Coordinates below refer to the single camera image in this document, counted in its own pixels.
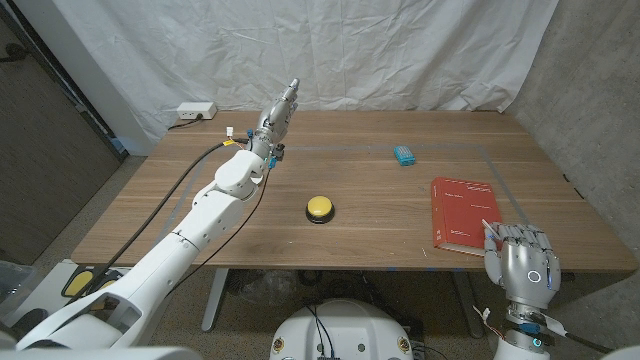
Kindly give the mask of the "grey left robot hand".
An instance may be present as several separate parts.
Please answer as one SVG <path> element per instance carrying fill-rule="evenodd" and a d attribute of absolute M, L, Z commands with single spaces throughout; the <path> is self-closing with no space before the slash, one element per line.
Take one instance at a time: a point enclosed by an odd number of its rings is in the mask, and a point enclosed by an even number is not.
<path fill-rule="evenodd" d="M 286 136 L 297 109 L 299 85 L 300 80 L 294 78 L 273 103 L 261 112 L 249 146 L 250 151 L 262 159 L 267 158 L 271 149 Z"/>

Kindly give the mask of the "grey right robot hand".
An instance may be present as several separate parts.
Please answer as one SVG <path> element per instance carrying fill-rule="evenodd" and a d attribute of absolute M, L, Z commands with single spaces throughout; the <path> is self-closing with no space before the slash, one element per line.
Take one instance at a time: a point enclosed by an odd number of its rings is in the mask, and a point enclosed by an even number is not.
<path fill-rule="evenodd" d="M 561 285 L 559 258 L 546 233 L 531 224 L 482 225 L 485 270 L 505 290 L 510 316 L 524 322 L 541 320 Z"/>

